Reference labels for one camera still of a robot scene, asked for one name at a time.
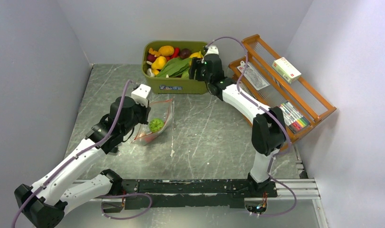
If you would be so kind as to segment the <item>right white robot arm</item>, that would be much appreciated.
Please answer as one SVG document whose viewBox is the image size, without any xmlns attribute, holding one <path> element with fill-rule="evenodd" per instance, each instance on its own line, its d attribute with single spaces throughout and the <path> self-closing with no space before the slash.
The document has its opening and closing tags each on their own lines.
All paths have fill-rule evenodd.
<svg viewBox="0 0 385 228">
<path fill-rule="evenodd" d="M 251 123 L 251 144 L 256 151 L 254 164 L 248 174 L 250 195 L 260 196 L 271 178 L 272 160 L 286 141 L 282 110 L 258 102 L 242 89 L 238 82 L 226 77 L 217 54 L 192 58 L 190 78 L 203 81 L 209 92 L 242 113 Z"/>
</svg>

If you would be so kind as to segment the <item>green custard apple toy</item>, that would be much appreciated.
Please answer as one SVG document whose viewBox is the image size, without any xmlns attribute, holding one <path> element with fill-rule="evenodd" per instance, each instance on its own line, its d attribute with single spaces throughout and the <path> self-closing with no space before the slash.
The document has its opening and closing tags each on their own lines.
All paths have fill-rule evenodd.
<svg viewBox="0 0 385 228">
<path fill-rule="evenodd" d="M 164 121 L 160 118 L 154 118 L 149 122 L 148 127 L 152 133 L 156 133 L 164 127 Z"/>
</svg>

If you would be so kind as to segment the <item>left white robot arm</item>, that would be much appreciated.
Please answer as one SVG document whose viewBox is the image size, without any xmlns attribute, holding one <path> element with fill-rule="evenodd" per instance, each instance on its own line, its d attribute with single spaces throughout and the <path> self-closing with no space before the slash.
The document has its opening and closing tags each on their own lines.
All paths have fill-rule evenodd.
<svg viewBox="0 0 385 228">
<path fill-rule="evenodd" d="M 19 185 L 14 195 L 22 213 L 36 228 L 54 228 L 76 207 L 89 200 L 123 193 L 122 178 L 106 169 L 75 187 L 71 184 L 98 159 L 113 153 L 138 124 L 147 124 L 147 95 L 118 97 L 79 145 L 52 171 L 33 184 Z"/>
</svg>

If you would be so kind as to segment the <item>red chili pepper toy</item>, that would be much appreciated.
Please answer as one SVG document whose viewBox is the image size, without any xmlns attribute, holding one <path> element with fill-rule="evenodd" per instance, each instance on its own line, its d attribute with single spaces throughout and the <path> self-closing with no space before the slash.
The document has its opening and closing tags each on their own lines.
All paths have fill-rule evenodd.
<svg viewBox="0 0 385 228">
<path fill-rule="evenodd" d="M 155 138 L 158 137 L 159 134 L 157 133 L 141 133 L 139 134 L 139 140 L 141 143 L 150 143 L 153 141 Z"/>
</svg>

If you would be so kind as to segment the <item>clear zip top bag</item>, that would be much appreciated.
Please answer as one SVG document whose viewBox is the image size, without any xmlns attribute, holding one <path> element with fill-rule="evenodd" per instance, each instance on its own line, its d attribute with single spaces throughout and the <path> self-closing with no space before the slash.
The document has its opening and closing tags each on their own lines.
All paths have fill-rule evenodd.
<svg viewBox="0 0 385 228">
<path fill-rule="evenodd" d="M 161 135 L 170 126 L 174 115 L 173 99 L 156 101 L 150 104 L 148 124 L 139 126 L 132 144 L 145 146 Z"/>
</svg>

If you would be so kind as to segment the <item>white garlic toy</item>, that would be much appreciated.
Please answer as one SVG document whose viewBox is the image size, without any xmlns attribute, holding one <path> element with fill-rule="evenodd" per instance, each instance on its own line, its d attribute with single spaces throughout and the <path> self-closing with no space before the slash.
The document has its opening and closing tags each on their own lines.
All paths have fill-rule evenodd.
<svg viewBox="0 0 385 228">
<path fill-rule="evenodd" d="M 154 72 L 152 71 L 151 68 L 148 68 L 148 69 L 147 69 L 146 74 L 147 74 L 149 77 L 155 77 L 155 74 L 154 74 Z"/>
</svg>

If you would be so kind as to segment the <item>green leafy vegetable toy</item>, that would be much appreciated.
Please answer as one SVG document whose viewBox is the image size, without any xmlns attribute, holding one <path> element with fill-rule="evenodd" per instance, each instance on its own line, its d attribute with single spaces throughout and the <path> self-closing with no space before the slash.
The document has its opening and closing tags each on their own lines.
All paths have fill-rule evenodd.
<svg viewBox="0 0 385 228">
<path fill-rule="evenodd" d="M 192 58 L 181 59 L 180 57 L 169 60 L 162 70 L 155 76 L 161 77 L 176 77 L 181 75 L 184 71 L 190 68 Z"/>
</svg>

